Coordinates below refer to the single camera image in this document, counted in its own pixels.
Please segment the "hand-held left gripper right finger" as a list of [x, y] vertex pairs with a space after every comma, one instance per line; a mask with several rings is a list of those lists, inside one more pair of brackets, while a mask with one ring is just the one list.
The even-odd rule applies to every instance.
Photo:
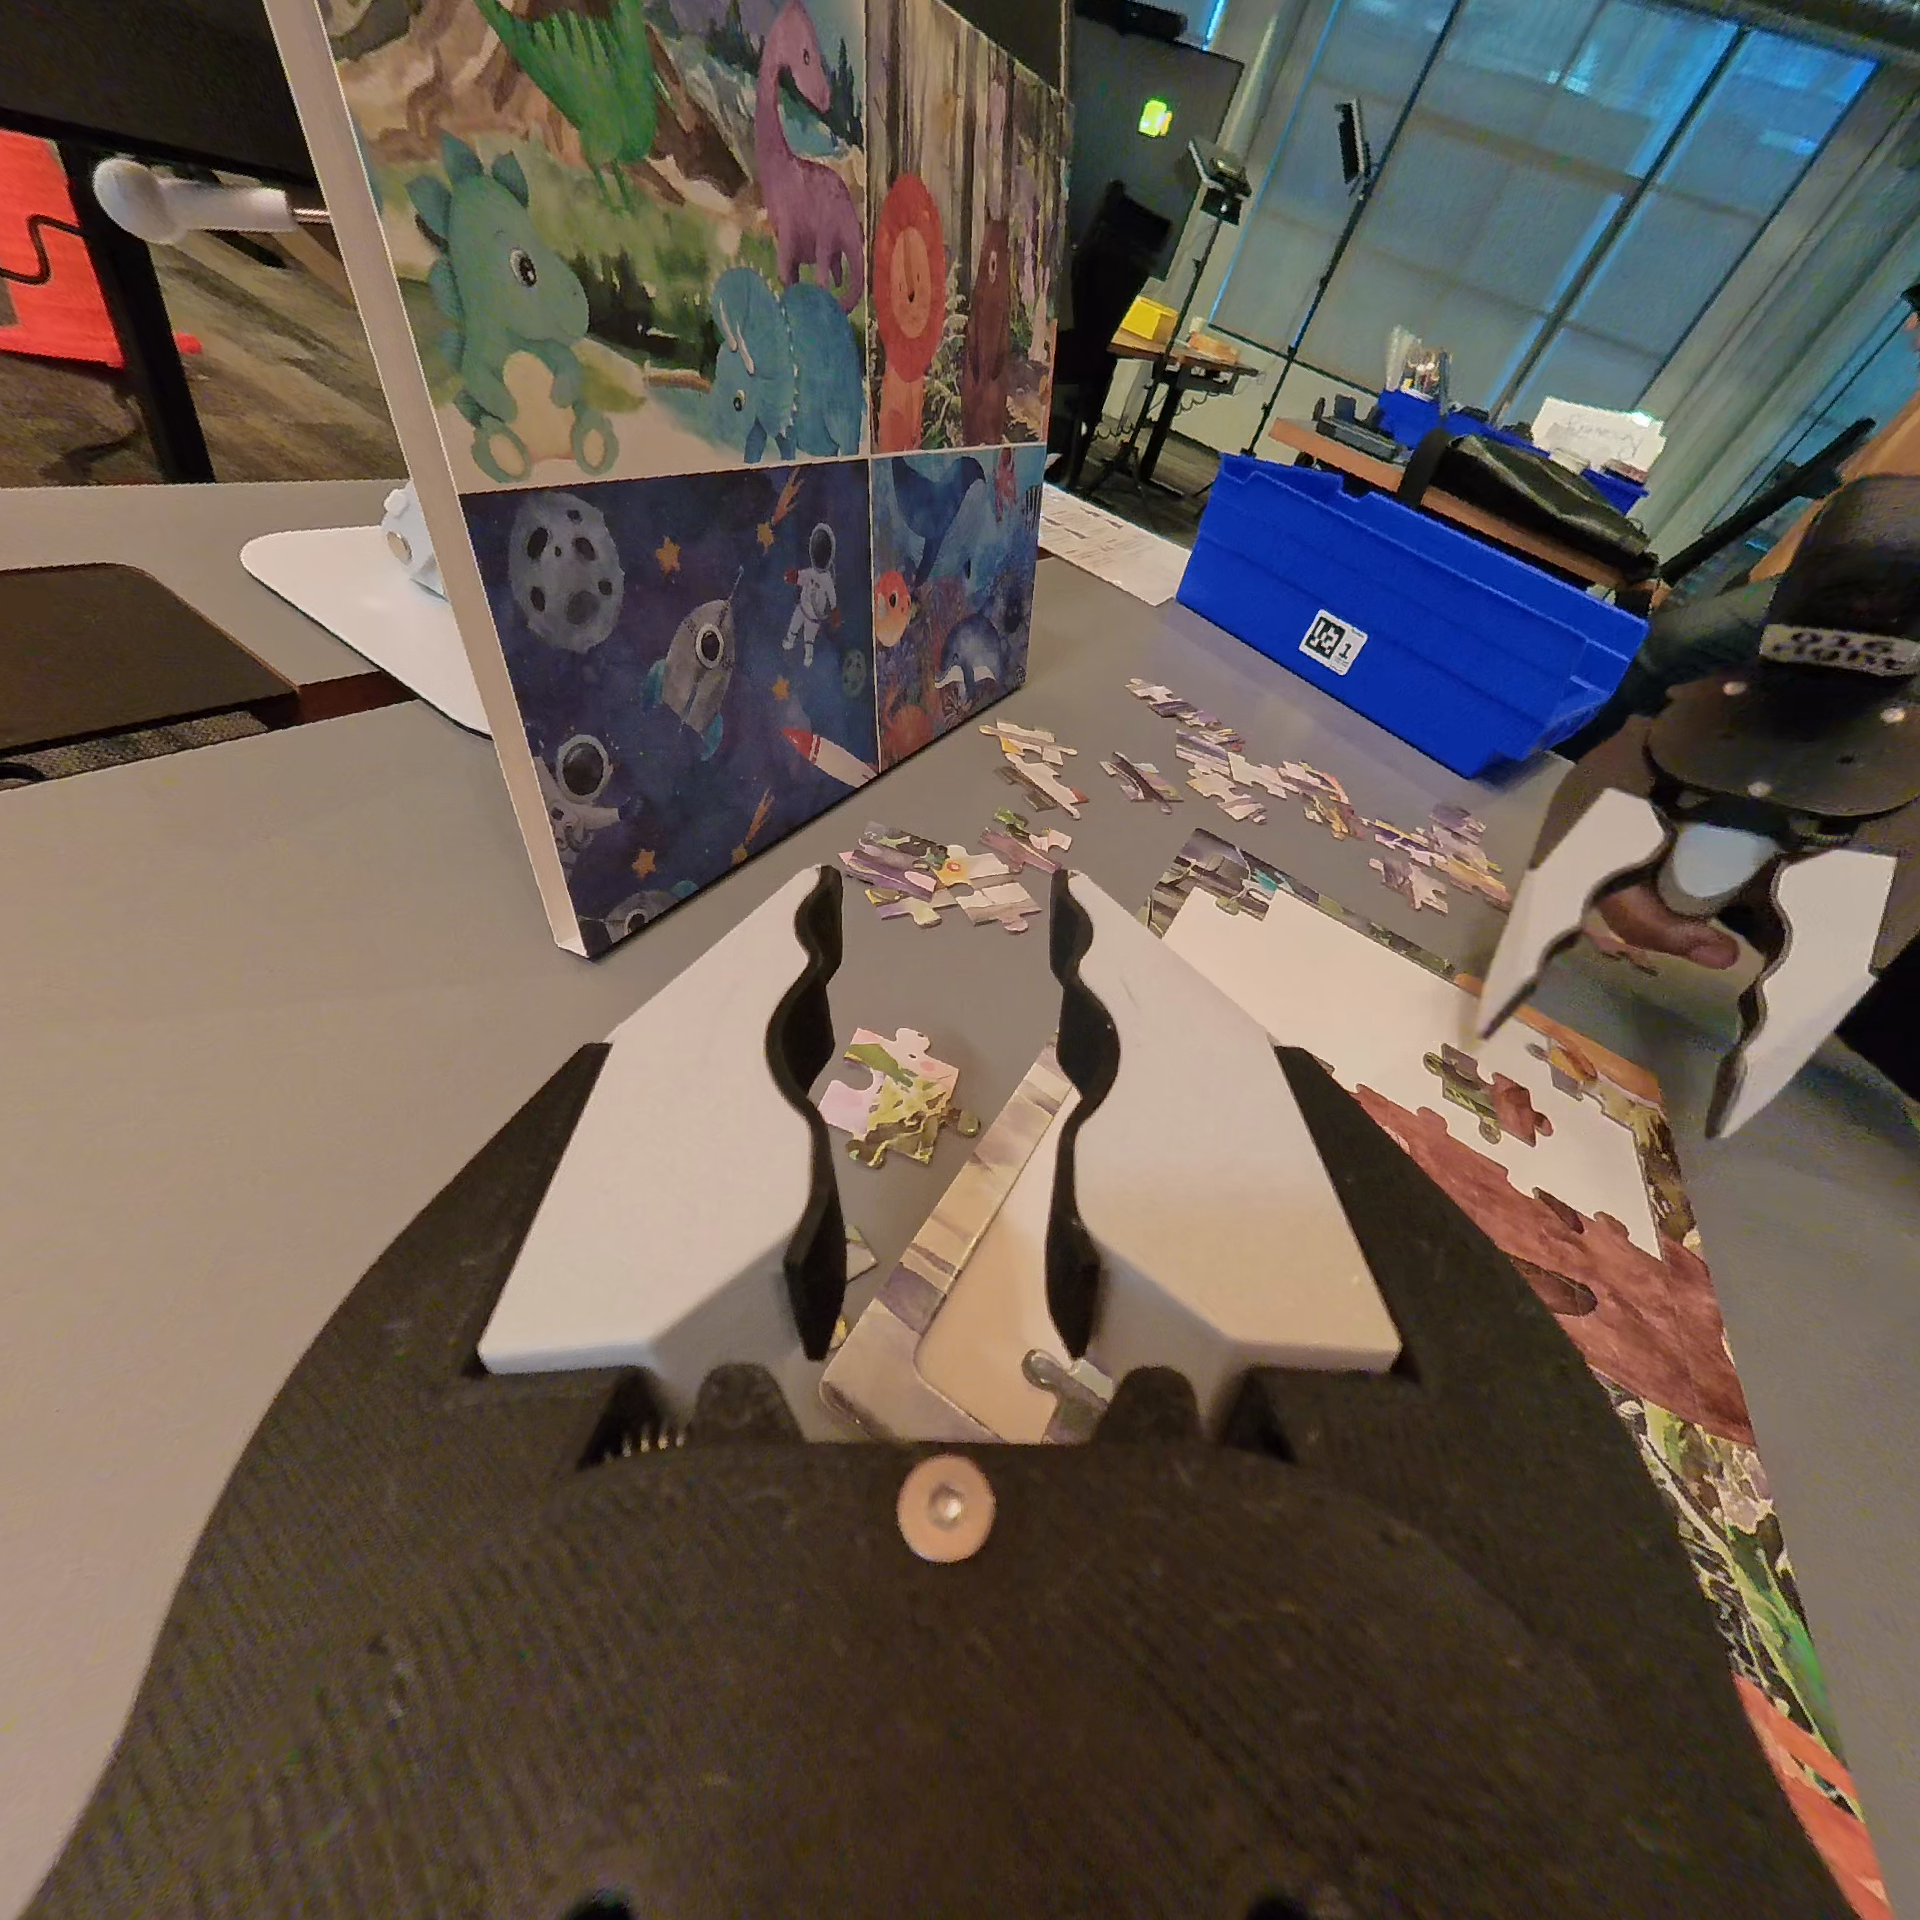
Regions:
[[1311, 1066], [1090, 876], [1048, 885], [1071, 1087], [1047, 1317], [1111, 1382], [1168, 1368], [1206, 1421], [1256, 1368], [1388, 1373], [1400, 1333], [1293, 1086]]

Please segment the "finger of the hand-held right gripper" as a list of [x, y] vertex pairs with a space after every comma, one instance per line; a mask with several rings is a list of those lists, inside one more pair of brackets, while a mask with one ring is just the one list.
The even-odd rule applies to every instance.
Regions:
[[1854, 848], [1768, 863], [1758, 902], [1765, 967], [1740, 999], [1740, 1039], [1719, 1066], [1708, 1138], [1758, 1118], [1878, 980], [1896, 870], [1896, 854]]
[[1614, 882], [1666, 853], [1666, 818], [1645, 797], [1602, 789], [1527, 866], [1479, 989], [1476, 1035], [1488, 1039], [1536, 989], [1556, 954], [1582, 933]]

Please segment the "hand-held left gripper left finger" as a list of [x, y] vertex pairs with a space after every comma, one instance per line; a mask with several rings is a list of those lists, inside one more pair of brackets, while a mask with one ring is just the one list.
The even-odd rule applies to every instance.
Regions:
[[640, 1368], [670, 1421], [766, 1368], [799, 1421], [845, 1301], [824, 1119], [842, 882], [802, 869], [607, 1038], [478, 1336], [493, 1376]]

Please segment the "brown green puzzle piece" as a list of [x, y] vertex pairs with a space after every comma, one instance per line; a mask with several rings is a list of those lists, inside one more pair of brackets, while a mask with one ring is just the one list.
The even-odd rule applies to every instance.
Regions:
[[1436, 1076], [1446, 1102], [1473, 1116], [1479, 1136], [1488, 1144], [1502, 1140], [1536, 1144], [1552, 1136], [1552, 1119], [1534, 1103], [1521, 1080], [1505, 1072], [1482, 1076], [1473, 1055], [1453, 1044], [1429, 1051], [1423, 1067]]

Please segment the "jigsaw puzzle board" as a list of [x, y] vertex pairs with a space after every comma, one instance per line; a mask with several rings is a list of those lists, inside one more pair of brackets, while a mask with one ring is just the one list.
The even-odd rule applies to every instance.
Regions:
[[[1471, 1035], [1471, 980], [1293, 896], [1258, 919], [1189, 894], [1158, 933], [1282, 1042], [1306, 1047], [1510, 1256], [1614, 1403], [1704, 1592], [1762, 1752], [1854, 1916], [1889, 1916], [1655, 1079], [1541, 1014]], [[1485, 1143], [1423, 1067], [1441, 1044], [1552, 1119]], [[1044, 1044], [822, 1373], [887, 1437], [1062, 1442], [1112, 1395], [1041, 1301], [1053, 1147], [1071, 1090]]]

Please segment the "jigsaw pieces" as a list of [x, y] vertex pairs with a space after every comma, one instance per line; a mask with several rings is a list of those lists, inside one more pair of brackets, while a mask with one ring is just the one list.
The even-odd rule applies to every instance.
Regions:
[[[1485, 850], [1485, 822], [1473, 808], [1433, 803], [1421, 822], [1392, 822], [1359, 807], [1329, 771], [1302, 759], [1247, 757], [1241, 732], [1173, 687], [1128, 679], [1127, 693], [1174, 727], [1180, 759], [1176, 778], [1128, 752], [1096, 759], [1096, 771], [1127, 803], [1170, 813], [1193, 797], [1232, 824], [1264, 824], [1272, 807], [1295, 807], [1306, 824], [1365, 853], [1369, 874], [1414, 915], [1446, 915], [1455, 896], [1500, 910], [1510, 904], [1504, 870]], [[1090, 804], [1073, 771], [1078, 752], [1050, 728], [1015, 719], [983, 722], [977, 732], [996, 748], [998, 778], [1015, 789], [1015, 804], [996, 807], [973, 843], [943, 843], [873, 822], [837, 858], [880, 920], [929, 931], [961, 919], [1010, 935], [1037, 924], [1041, 885], [1071, 850], [1060, 818], [1076, 821]], [[1332, 899], [1206, 829], [1191, 832], [1168, 876], [1157, 880], [1142, 924], [1162, 933], [1189, 894], [1206, 894], [1250, 919], [1279, 896], [1343, 917]], [[866, 1076], [854, 1084], [832, 1079], [817, 1095], [817, 1108], [845, 1140], [853, 1163], [926, 1165], [942, 1136], [977, 1136], [977, 1118], [958, 1102], [958, 1070], [940, 1062], [926, 1039], [908, 1030], [881, 1038], [857, 1029], [842, 1058]]]

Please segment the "person's right hand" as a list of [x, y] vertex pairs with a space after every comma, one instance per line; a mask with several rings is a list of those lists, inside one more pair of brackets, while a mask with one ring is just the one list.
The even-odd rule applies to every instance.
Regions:
[[1682, 957], [1708, 972], [1732, 968], [1742, 957], [1734, 933], [1712, 917], [1673, 910], [1649, 880], [1633, 880], [1594, 900], [1600, 920], [1625, 944]]

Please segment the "blue plastic bin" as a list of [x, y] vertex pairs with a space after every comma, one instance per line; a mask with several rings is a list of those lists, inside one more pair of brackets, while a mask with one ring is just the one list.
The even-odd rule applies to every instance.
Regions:
[[[1510, 448], [1536, 453], [1549, 462], [1559, 462], [1568, 471], [1573, 468], [1569, 456], [1562, 459], [1561, 455], [1534, 443], [1528, 431], [1520, 428], [1500, 424], [1471, 406], [1441, 406], [1438, 400], [1414, 390], [1383, 390], [1376, 400], [1374, 428], [1402, 448], [1417, 448], [1429, 431], [1445, 428], [1462, 439], [1479, 436], [1500, 442]], [[1632, 514], [1647, 494], [1645, 483], [1618, 471], [1578, 466], [1578, 472], [1593, 483], [1618, 511], [1625, 514]]]
[[1645, 621], [1326, 468], [1224, 455], [1180, 600], [1462, 778], [1615, 693]]

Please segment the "white paper sign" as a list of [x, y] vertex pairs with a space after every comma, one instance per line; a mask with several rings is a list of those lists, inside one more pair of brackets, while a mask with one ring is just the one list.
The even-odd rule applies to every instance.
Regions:
[[1528, 436], [1552, 456], [1582, 468], [1618, 464], [1647, 472], [1663, 453], [1658, 419], [1559, 398], [1537, 405]]

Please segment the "black bag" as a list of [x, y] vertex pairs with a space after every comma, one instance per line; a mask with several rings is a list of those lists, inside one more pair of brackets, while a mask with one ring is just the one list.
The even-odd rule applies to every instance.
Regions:
[[1410, 453], [1396, 500], [1418, 508], [1446, 494], [1536, 538], [1573, 547], [1588, 559], [1615, 565], [1630, 583], [1657, 573], [1644, 531], [1583, 471], [1569, 471], [1534, 445], [1438, 424]]

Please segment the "white printed paper sheet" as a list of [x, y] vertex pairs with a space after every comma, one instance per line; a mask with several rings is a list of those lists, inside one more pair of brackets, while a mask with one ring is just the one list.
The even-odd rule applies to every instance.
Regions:
[[1039, 499], [1039, 550], [1149, 607], [1176, 599], [1189, 562], [1186, 547], [1050, 483]]

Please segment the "small wooden table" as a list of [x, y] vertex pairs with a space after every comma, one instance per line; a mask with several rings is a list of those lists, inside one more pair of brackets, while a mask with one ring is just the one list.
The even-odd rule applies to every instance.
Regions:
[[1174, 487], [1157, 480], [1157, 466], [1173, 431], [1173, 422], [1189, 398], [1232, 395], [1242, 382], [1258, 378], [1258, 368], [1218, 352], [1194, 350], [1191, 343], [1153, 343], [1128, 327], [1118, 327], [1111, 352], [1119, 363], [1144, 368], [1142, 412], [1112, 456], [1088, 484], [1095, 494], [1122, 476], [1142, 496], [1149, 490], [1183, 499]]

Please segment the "tripod stand with monitor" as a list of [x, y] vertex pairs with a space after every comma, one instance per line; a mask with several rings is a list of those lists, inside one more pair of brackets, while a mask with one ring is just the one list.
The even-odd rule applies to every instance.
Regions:
[[1343, 221], [1337, 231], [1332, 250], [1327, 254], [1327, 261], [1316, 277], [1316, 284], [1311, 287], [1311, 294], [1309, 294], [1305, 309], [1302, 309], [1302, 315], [1297, 317], [1297, 324], [1290, 331], [1290, 336], [1287, 340], [1287, 348], [1282, 352], [1279, 370], [1277, 370], [1277, 378], [1276, 378], [1276, 388], [1270, 390], [1269, 400], [1264, 402], [1264, 412], [1258, 415], [1258, 430], [1256, 430], [1258, 436], [1265, 431], [1272, 414], [1279, 406], [1279, 398], [1284, 394], [1284, 387], [1287, 387], [1293, 368], [1297, 365], [1300, 352], [1305, 348], [1306, 331], [1311, 330], [1311, 324], [1319, 315], [1319, 309], [1322, 307], [1322, 302], [1327, 296], [1327, 287], [1332, 284], [1332, 277], [1337, 274], [1337, 269], [1343, 261], [1343, 254], [1348, 252], [1348, 247], [1352, 243], [1352, 235], [1359, 227], [1362, 212], [1365, 212], [1365, 207], [1372, 198], [1372, 192], [1374, 192], [1376, 163], [1374, 163], [1374, 149], [1372, 149], [1372, 141], [1369, 141], [1369, 134], [1366, 134], [1366, 127], [1365, 127], [1362, 101], [1359, 99], [1341, 99], [1341, 101], [1335, 102], [1335, 143], [1337, 143], [1337, 158], [1340, 158], [1341, 187], [1343, 187], [1343, 195], [1345, 195], [1345, 214], [1343, 214]]

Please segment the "light stand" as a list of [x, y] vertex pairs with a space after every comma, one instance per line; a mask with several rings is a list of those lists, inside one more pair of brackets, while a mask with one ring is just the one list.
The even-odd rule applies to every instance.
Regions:
[[1180, 387], [1168, 394], [1173, 406], [1170, 419], [1174, 419], [1189, 400], [1213, 394], [1233, 394], [1237, 387], [1255, 373], [1255, 368], [1247, 368], [1237, 354], [1226, 354], [1215, 346], [1208, 348], [1208, 333], [1205, 333], [1200, 346], [1193, 346], [1191, 322], [1197, 312], [1201, 277], [1208, 269], [1212, 254], [1215, 252], [1215, 243], [1224, 228], [1241, 221], [1241, 210], [1250, 198], [1252, 187], [1241, 160], [1218, 146], [1193, 141], [1191, 158], [1201, 178], [1200, 212], [1208, 221], [1208, 231], [1191, 266], [1191, 287], [1183, 300], [1183, 315], [1174, 327], [1180, 346], [1183, 348], [1183, 373]]

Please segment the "illustrated puzzle box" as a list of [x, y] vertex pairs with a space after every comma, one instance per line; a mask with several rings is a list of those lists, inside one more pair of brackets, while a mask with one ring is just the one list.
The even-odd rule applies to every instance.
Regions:
[[556, 941], [1026, 677], [1070, 5], [266, 5]]

